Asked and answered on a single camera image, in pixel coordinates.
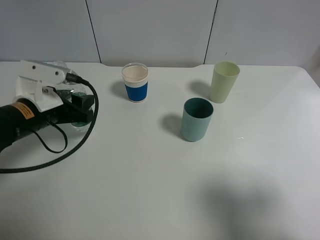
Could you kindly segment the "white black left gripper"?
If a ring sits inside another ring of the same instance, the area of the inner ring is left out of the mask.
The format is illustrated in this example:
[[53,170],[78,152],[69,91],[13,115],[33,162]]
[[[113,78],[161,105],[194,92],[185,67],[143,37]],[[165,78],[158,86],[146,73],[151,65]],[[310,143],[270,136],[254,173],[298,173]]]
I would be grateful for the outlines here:
[[16,80],[12,107],[24,121],[50,121],[55,124],[90,123],[93,119],[92,105],[95,97],[76,92],[71,94],[71,103],[85,112],[72,111],[69,101],[59,90],[65,90],[66,75],[20,74]]

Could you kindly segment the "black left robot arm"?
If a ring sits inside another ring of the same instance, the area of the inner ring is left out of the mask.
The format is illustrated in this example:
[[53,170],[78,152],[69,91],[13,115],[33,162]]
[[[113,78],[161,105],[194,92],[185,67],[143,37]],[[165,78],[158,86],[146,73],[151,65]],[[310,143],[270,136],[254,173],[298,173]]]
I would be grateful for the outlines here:
[[97,120],[99,100],[94,87],[82,77],[72,73],[66,75],[69,83],[82,84],[90,88],[92,94],[71,93],[68,100],[62,90],[49,87],[50,93],[57,94],[62,105],[40,112],[36,104],[25,97],[18,99],[12,104],[0,108],[0,150],[11,146],[14,142],[35,134],[42,145],[51,153],[58,154],[59,151],[50,149],[37,131],[48,126],[56,128],[63,135],[65,146],[68,145],[68,137],[59,127],[59,124],[85,123],[90,124],[89,129],[82,139],[85,141],[90,135]]

